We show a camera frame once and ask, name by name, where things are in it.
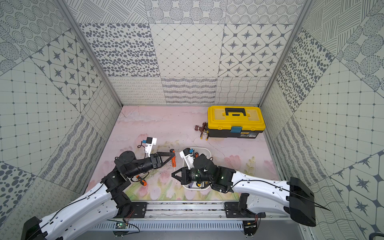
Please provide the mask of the small orange black screwdriver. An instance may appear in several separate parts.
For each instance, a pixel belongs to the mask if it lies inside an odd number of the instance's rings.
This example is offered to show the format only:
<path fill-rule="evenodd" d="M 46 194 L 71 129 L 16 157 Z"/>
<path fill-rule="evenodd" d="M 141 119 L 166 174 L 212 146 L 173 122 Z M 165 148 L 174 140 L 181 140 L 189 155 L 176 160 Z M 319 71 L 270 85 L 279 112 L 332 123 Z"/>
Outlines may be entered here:
<path fill-rule="evenodd" d="M 140 175 L 137 175 L 137 180 L 142 186 L 147 186 L 147 182 L 145 181 L 145 178 L 142 178 Z"/>

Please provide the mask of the white plastic storage box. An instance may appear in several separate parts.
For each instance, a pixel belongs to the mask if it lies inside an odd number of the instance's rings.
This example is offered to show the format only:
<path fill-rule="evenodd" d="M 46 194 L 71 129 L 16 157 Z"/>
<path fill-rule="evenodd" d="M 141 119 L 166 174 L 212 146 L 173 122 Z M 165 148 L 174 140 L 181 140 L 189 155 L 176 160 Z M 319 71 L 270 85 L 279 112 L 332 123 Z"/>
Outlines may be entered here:
<path fill-rule="evenodd" d="M 201 154 L 204 154 L 208 159 L 212 157 L 212 154 L 211 152 L 206 149 L 206 148 L 201 148 L 201 147 L 191 147 L 191 149 L 194 149 L 194 154 L 195 153 L 198 153 L 199 156 Z M 188 185 L 183 185 L 183 187 L 186 189 L 186 190 L 191 190 L 191 191 L 204 191 L 204 190 L 207 190 L 207 189 L 210 189 L 211 187 L 209 186 L 208 182 L 202 182 L 202 187 L 201 188 L 198 188 L 197 185 L 196 185 L 197 182 L 192 182 Z"/>

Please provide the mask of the medium orange black screwdriver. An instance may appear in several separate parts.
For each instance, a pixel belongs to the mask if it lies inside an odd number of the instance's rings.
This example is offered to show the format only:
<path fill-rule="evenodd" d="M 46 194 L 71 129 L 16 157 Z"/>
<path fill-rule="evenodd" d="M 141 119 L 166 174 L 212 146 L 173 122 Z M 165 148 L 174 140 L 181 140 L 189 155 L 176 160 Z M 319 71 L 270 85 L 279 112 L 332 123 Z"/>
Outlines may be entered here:
<path fill-rule="evenodd" d="M 172 157 L 172 167 L 174 168 L 174 171 L 176 170 L 176 154 L 175 154 L 175 150 L 174 149 L 170 149 L 170 152 L 173 153 L 173 157 Z"/>

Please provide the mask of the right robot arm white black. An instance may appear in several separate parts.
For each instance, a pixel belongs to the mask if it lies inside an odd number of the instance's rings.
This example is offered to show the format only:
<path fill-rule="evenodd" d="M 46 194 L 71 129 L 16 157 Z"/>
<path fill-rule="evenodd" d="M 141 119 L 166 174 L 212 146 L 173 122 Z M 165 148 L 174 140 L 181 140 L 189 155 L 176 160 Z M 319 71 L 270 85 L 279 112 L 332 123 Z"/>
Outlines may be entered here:
<path fill-rule="evenodd" d="M 246 200 L 247 210 L 253 214 L 277 213 L 289 215 L 301 225 L 315 227 L 315 195 L 300 179 L 274 181 L 246 175 L 234 169 L 217 166 L 204 154 L 198 156 L 193 167 L 183 167 L 172 173 L 182 185 L 207 182 L 211 189 L 223 194 L 240 193 L 255 196 Z"/>

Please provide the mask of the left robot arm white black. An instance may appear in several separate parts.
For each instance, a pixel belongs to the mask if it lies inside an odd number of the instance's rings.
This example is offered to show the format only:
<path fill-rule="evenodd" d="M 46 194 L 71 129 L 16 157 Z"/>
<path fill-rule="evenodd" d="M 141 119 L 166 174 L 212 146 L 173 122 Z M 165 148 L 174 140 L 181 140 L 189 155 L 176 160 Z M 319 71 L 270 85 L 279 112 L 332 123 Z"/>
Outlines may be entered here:
<path fill-rule="evenodd" d="M 175 151 L 157 152 L 138 160 L 132 151 L 115 158 L 115 168 L 77 200 L 42 219 L 32 217 L 23 226 L 23 240 L 73 240 L 114 217 L 143 218 L 147 203 L 133 203 L 125 194 L 131 179 L 159 169 L 175 158 Z"/>

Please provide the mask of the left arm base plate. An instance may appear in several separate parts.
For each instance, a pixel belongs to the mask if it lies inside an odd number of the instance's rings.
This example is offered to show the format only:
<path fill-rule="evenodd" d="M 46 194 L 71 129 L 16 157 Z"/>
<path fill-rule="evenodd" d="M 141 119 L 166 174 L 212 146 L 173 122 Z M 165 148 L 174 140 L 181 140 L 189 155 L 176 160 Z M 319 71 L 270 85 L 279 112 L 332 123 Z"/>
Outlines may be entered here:
<path fill-rule="evenodd" d="M 126 219 L 143 219 L 147 212 L 148 202 L 132 202 Z"/>

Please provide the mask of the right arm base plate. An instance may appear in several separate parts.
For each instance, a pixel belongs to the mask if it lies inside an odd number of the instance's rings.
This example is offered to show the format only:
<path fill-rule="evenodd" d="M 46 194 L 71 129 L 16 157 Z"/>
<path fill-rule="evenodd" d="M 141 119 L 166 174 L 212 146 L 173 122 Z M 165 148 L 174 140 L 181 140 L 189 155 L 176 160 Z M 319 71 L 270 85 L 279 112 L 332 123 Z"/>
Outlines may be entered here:
<path fill-rule="evenodd" d="M 226 213 L 226 218 L 251 218 L 254 219 L 256 216 L 258 218 L 265 218 L 266 213 L 255 214 L 249 211 L 246 207 L 240 207 L 239 202 L 225 202 L 224 209 Z"/>

